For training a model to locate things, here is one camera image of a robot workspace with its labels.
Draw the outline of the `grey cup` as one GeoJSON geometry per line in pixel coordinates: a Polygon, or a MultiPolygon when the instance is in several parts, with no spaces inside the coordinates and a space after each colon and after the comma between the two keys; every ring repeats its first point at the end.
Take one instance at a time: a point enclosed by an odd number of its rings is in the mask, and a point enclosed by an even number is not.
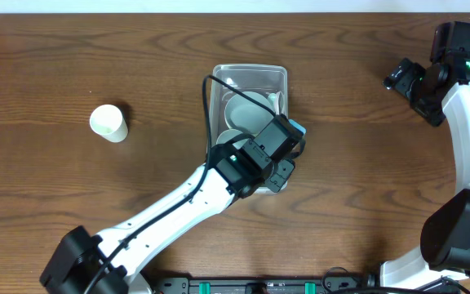
{"type": "MultiPolygon", "coordinates": [[[[238,129],[228,129],[219,134],[216,140],[216,144],[217,145],[224,144],[228,142],[229,140],[233,139],[234,137],[241,135],[241,134],[244,134],[244,132],[239,131],[238,129]]],[[[236,149],[240,149],[246,142],[247,142],[247,139],[243,139],[243,140],[234,142],[233,146],[236,149]]]]}

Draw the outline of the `grey bowl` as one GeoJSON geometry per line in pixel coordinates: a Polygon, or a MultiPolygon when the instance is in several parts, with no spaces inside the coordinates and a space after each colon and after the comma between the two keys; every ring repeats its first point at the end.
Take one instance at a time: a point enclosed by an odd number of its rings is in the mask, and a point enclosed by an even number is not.
{"type": "Polygon", "coordinates": [[[274,115],[260,106],[236,94],[231,97],[224,109],[224,118],[229,128],[245,133],[260,133],[274,115]]]}

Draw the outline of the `white cup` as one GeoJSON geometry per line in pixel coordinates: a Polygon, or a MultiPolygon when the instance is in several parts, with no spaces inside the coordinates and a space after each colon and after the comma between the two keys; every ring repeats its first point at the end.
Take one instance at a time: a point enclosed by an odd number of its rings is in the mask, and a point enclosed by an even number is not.
{"type": "Polygon", "coordinates": [[[101,105],[94,109],[89,125],[95,134],[113,143],[124,141],[128,135],[126,120],[115,105],[101,105]]]}

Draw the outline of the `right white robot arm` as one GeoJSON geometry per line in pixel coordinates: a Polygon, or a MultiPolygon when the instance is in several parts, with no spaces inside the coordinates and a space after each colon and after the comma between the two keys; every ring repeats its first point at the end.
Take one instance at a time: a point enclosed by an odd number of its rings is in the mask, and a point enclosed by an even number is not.
{"type": "Polygon", "coordinates": [[[432,126],[448,123],[456,180],[452,199],[425,221],[419,245],[381,265],[379,285],[421,290],[470,278],[470,57],[451,56],[427,69],[403,59],[383,85],[405,96],[432,126]]]}

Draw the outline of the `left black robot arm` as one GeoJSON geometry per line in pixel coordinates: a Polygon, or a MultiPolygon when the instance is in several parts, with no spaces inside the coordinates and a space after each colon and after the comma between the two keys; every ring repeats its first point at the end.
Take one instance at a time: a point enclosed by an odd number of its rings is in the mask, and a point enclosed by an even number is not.
{"type": "Polygon", "coordinates": [[[178,188],[131,219],[89,235],[83,226],[61,240],[39,282],[49,293],[132,293],[151,287],[141,270],[205,219],[259,187],[279,191],[295,168],[301,141],[247,138],[215,145],[178,188]]]}

